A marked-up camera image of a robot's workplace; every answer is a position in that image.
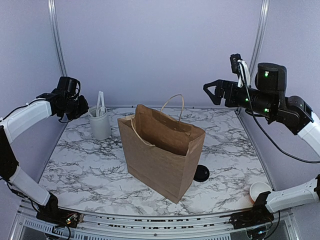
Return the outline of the brown paper bag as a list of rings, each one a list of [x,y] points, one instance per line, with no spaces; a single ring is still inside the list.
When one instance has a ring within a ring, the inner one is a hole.
[[[143,104],[117,123],[128,172],[177,204],[193,182],[206,132]]]

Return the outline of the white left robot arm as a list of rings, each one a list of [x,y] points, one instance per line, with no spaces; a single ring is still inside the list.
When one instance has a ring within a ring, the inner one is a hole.
[[[14,194],[33,204],[37,219],[59,227],[76,228],[82,214],[60,208],[58,198],[23,170],[13,147],[40,143],[36,137],[40,137],[41,129],[35,125],[50,117],[56,116],[61,124],[66,124],[84,115],[89,107],[80,91],[79,80],[62,76],[52,92],[36,96],[0,120],[0,177]]]

